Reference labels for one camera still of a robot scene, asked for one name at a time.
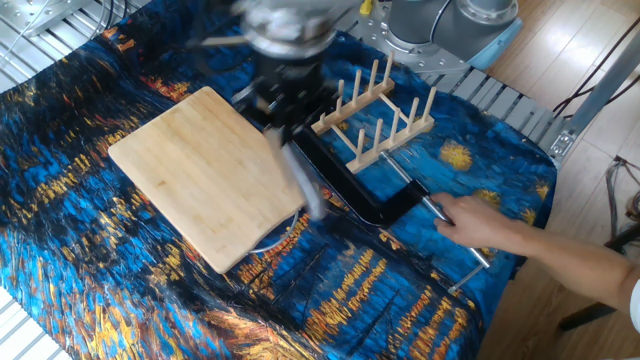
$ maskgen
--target wooden cutting board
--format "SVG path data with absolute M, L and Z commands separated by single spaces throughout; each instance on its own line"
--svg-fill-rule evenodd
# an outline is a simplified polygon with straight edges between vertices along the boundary
M 109 155 L 218 273 L 304 204 L 266 138 L 208 87 Z

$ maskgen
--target starry night fabric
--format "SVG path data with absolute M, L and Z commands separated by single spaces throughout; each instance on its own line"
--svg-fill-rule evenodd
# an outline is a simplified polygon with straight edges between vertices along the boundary
M 491 268 L 449 294 L 478 264 L 431 213 L 418 206 L 372 228 L 326 190 L 324 222 L 302 214 L 281 245 L 220 275 L 110 160 L 110 145 L 201 87 L 230 100 L 249 84 L 248 47 L 184 49 L 199 9 L 155 0 L 0 95 L 0 284 L 75 359 L 474 358 L 513 255 L 483 249 Z M 239 33 L 221 14 L 205 25 Z M 385 63 L 339 34 L 324 70 L 349 89 L 375 59 Z M 404 113 L 414 97 L 423 106 L 428 85 L 401 66 L 391 76 Z M 556 169 L 543 151 L 451 95 L 438 93 L 431 115 L 431 131 L 392 153 L 413 177 L 544 226 Z M 371 139 L 382 118 L 385 136 L 392 117 L 374 103 L 342 130 Z M 335 135 L 324 139 L 353 159 Z M 358 178 L 381 199 L 403 185 L 381 162 Z

